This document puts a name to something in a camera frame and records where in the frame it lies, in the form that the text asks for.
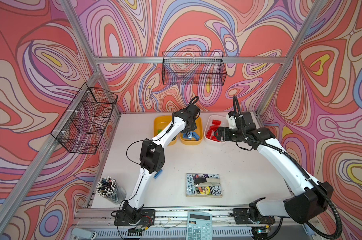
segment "calculator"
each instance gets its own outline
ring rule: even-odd
[[[188,213],[186,240],[212,240],[212,214]]]

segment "colorful backdrop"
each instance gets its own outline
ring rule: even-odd
[[[97,56],[162,56],[222,50],[225,56],[285,56],[311,0],[82,0],[74,2]],[[238,95],[255,110],[278,66],[227,64],[223,87],[163,86],[161,64],[100,65],[122,111],[173,111],[198,95],[204,111],[224,111]]]
[[[0,0],[0,206],[92,69],[59,0]],[[1,239],[62,239],[89,193],[96,155],[57,147]]]
[[[262,119],[309,173],[334,187],[342,238],[362,240],[362,1],[328,1]],[[320,219],[333,233],[331,212]]]

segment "book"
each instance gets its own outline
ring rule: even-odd
[[[222,197],[221,184],[216,186],[199,187],[194,184],[196,177],[220,178],[218,174],[186,174],[186,196],[187,197]]]

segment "yellow tray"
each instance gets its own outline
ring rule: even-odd
[[[198,134],[198,136],[200,136],[200,140],[196,141],[194,138],[192,139],[185,139],[182,137],[182,133],[180,133],[180,140],[183,144],[185,145],[197,145],[200,144],[201,141],[204,138],[204,131],[203,131],[203,123],[201,121],[201,117],[198,117],[196,120],[196,125],[197,125],[197,129],[195,130],[195,132]]]
[[[160,116],[156,117],[154,120],[154,137],[158,135],[158,130],[163,130],[170,122],[172,121],[172,116]],[[172,140],[168,146],[175,144],[177,142],[177,136]]]

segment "wire mesh basket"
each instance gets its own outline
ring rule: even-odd
[[[116,103],[116,94],[88,87],[62,129],[54,130],[58,135],[52,132],[53,137],[68,152],[95,154]]]
[[[68,121],[57,136],[57,141],[72,153],[96,154],[102,134],[81,133]]]
[[[223,86],[227,75],[223,55],[222,51],[165,51],[162,83]]]
[[[85,102],[80,102],[74,111],[70,120],[73,122],[75,127],[77,127],[80,133],[93,133],[93,134],[103,134],[105,127],[110,119],[111,111],[109,110],[109,115],[106,111],[99,112],[93,111],[92,108],[91,113],[101,113],[99,116],[94,114],[93,116],[89,114],[89,111],[84,107]]]

